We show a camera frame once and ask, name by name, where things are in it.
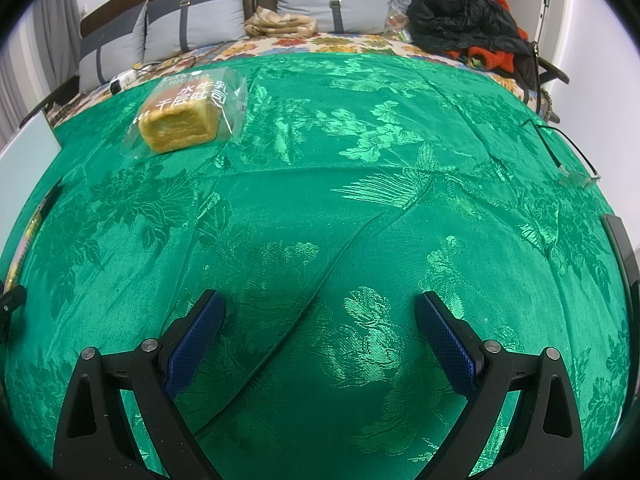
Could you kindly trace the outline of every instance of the curtain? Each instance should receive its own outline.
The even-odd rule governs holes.
[[[0,149],[20,121],[77,70],[76,0],[34,0],[0,50]]]

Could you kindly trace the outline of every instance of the plastic bread bag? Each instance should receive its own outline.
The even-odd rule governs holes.
[[[145,158],[211,141],[240,142],[246,99],[246,78],[228,67],[163,77],[138,109],[121,154]]]
[[[391,7],[386,16],[385,30],[382,33],[383,38],[411,43],[411,34],[408,29],[409,18],[406,16],[407,7],[408,4],[405,0],[391,0]]]

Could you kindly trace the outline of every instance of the green satin bedspread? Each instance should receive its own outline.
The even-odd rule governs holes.
[[[63,177],[34,240],[5,380],[47,460],[79,352],[159,336],[205,288],[227,298],[220,338],[177,405],[225,480],[413,479],[464,405],[418,335],[435,290],[482,339],[562,352],[586,459],[626,390],[625,296],[597,187],[561,177],[513,95],[423,60],[290,54],[246,75],[241,144],[142,162],[120,141],[155,85],[56,129],[63,150],[26,205]],[[554,132],[564,165],[586,172]],[[158,458],[124,394],[143,456]],[[505,435],[514,399],[476,470]]]

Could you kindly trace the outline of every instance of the blue gripper pad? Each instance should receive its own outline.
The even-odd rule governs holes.
[[[167,360],[166,379],[162,387],[170,399],[175,399],[177,394],[191,384],[205,352],[222,326],[224,317],[225,300],[216,292],[202,307]]]
[[[448,312],[452,322],[453,314]],[[465,350],[460,339],[447,324],[438,307],[426,294],[421,294],[415,306],[415,320],[433,349],[453,391],[471,399],[478,389],[476,368],[473,359]]]

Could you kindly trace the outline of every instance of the black jacket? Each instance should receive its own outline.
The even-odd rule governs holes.
[[[415,44],[424,50],[463,50],[530,56],[507,10],[493,0],[411,0],[407,10]]]

